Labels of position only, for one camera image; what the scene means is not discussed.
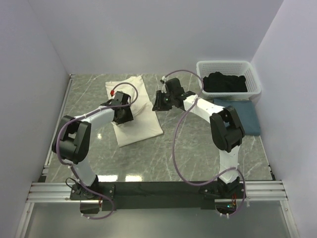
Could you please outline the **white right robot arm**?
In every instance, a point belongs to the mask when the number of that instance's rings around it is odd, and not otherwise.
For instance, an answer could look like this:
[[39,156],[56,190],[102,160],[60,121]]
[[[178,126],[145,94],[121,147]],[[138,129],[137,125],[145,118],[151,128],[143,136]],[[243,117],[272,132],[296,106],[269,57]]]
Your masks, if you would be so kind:
[[245,136],[245,131],[237,111],[232,107],[222,107],[208,102],[192,91],[185,91],[178,78],[161,80],[163,89],[156,93],[156,101],[152,108],[154,112],[169,111],[173,107],[184,111],[173,134],[172,159],[179,177],[189,185],[197,183],[187,181],[180,173],[175,158],[175,142],[181,122],[189,113],[193,113],[210,124],[214,145],[219,150],[219,174],[201,186],[217,181],[220,191],[235,191],[242,175],[238,171],[238,153]]

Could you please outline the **cream white t shirt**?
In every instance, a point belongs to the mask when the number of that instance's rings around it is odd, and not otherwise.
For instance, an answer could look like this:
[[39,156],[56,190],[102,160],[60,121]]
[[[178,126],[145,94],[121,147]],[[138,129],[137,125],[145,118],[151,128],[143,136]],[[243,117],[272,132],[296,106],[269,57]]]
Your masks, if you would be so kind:
[[131,106],[133,120],[119,125],[113,123],[119,147],[163,134],[158,117],[152,111],[153,104],[149,99],[141,76],[131,76],[118,82],[106,82],[105,86],[109,98],[111,98],[111,90],[114,90],[122,91],[130,95],[132,100],[136,100]]

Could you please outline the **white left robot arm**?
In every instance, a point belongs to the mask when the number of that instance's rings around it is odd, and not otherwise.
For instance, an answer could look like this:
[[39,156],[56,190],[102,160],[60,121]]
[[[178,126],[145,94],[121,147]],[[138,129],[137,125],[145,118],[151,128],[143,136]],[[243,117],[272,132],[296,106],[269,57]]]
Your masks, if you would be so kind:
[[88,162],[92,131],[107,123],[123,124],[133,120],[130,109],[132,97],[117,91],[107,102],[93,111],[62,117],[53,140],[52,151],[61,164],[70,167],[77,184],[88,191],[99,191],[99,179]]

